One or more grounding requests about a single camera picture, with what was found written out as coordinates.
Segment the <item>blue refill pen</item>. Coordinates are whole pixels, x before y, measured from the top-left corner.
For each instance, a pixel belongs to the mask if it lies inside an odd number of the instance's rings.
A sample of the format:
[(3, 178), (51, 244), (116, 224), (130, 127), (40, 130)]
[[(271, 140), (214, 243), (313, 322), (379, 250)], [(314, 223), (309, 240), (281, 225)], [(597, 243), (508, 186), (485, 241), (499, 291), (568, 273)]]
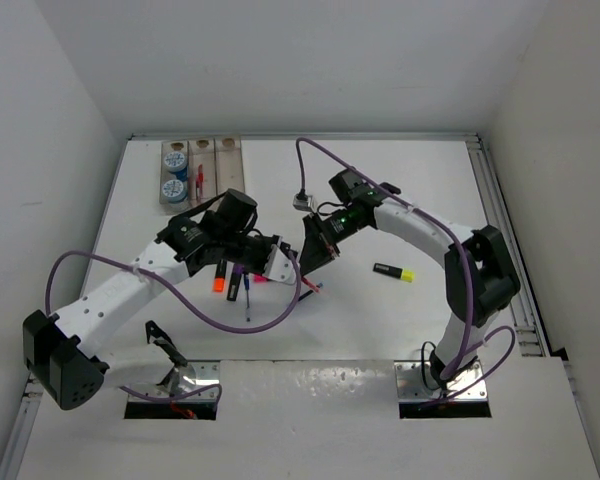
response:
[(322, 291), (323, 286), (324, 286), (324, 284), (322, 282), (315, 284), (313, 287), (309, 288), (306, 292), (302, 293), (298, 297), (298, 301), (301, 302), (310, 296), (319, 294)]

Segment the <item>red gel pen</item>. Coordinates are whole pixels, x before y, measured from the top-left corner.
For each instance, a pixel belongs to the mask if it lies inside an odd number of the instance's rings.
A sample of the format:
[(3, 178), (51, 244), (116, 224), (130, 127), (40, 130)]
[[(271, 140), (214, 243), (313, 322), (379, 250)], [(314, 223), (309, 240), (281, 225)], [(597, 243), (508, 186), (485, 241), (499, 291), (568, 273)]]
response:
[(201, 180), (200, 180), (200, 174), (197, 173), (195, 176), (195, 198), (196, 201), (200, 201), (201, 199)]

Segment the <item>blue capped pen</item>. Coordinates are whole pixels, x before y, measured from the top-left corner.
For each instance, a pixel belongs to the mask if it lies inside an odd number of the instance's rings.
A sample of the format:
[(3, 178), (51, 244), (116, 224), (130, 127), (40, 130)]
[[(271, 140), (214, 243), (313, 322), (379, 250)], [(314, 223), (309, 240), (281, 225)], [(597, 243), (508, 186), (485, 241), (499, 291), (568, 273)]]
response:
[(243, 285), (245, 289), (245, 319), (247, 322), (251, 322), (251, 301), (250, 301), (250, 280), (249, 275), (243, 272)]

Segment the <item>blue tape roll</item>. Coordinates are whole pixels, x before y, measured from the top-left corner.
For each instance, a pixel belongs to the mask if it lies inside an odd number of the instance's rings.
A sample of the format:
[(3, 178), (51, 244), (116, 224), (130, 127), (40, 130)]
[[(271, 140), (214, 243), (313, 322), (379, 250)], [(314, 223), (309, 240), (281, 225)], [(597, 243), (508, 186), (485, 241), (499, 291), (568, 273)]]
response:
[(187, 156), (182, 151), (172, 151), (163, 157), (163, 165), (166, 171), (173, 175), (177, 180), (186, 182), (188, 179)]
[(177, 178), (167, 180), (161, 186), (161, 195), (166, 203), (181, 203), (188, 198), (187, 185)]

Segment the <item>yellow highlighter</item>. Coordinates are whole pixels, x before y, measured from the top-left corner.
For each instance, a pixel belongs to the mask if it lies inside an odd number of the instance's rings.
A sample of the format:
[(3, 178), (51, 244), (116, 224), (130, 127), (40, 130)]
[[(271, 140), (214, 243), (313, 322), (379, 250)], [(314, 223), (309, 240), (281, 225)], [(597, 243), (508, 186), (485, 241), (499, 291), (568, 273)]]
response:
[(411, 270), (383, 263), (375, 263), (373, 265), (372, 271), (374, 273), (378, 273), (408, 283), (412, 283), (415, 278), (415, 273)]

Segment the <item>pink gel pen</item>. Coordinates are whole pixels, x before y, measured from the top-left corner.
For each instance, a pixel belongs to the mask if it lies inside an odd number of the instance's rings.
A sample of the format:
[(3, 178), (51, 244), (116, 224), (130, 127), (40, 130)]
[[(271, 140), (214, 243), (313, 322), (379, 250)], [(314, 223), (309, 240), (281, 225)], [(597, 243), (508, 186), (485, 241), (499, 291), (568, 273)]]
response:
[(200, 180), (201, 180), (201, 200), (203, 198), (205, 198), (205, 187), (204, 187), (204, 183), (205, 183), (205, 175), (204, 175), (204, 166), (202, 164), (200, 164), (198, 166), (198, 173), (200, 174)]

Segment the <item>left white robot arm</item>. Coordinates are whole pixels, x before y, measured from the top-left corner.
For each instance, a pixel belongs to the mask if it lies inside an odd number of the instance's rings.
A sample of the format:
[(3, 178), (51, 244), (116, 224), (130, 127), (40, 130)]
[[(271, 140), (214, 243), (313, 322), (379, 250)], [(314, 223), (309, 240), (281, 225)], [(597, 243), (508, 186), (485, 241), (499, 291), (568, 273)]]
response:
[(131, 263), (114, 262), (117, 272), (107, 281), (71, 304), (24, 320), (25, 366), (63, 410), (78, 408), (103, 387), (176, 384), (188, 362), (153, 326), (147, 345), (129, 355), (103, 348), (163, 292), (180, 298), (177, 284), (222, 260), (274, 282), (294, 282), (289, 245), (278, 235), (254, 234), (256, 219), (256, 202), (235, 189), (171, 217)]

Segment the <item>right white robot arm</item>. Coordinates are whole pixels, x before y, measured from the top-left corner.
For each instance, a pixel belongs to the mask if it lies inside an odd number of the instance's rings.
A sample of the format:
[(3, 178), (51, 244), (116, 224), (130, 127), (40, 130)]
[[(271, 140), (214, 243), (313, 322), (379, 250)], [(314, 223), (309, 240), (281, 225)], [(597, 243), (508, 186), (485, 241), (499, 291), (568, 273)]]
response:
[(451, 316), (430, 355), (431, 375), (444, 385), (468, 367), (487, 328), (519, 293), (521, 284), (503, 234), (449, 222), (400, 198), (400, 189), (343, 170), (329, 184), (340, 208), (303, 219), (300, 268), (304, 275), (335, 260), (339, 244), (365, 228), (393, 235), (441, 266)]

